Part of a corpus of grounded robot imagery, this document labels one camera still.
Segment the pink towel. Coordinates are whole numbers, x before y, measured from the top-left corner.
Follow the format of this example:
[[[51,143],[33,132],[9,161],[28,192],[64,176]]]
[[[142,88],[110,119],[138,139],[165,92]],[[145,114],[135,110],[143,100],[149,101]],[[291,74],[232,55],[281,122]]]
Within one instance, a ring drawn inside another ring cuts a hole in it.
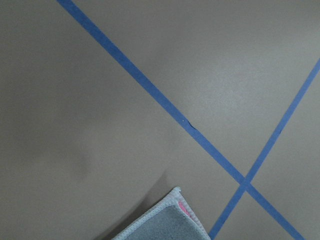
[[[173,188],[163,199],[114,237],[115,240],[209,240],[181,188]]]

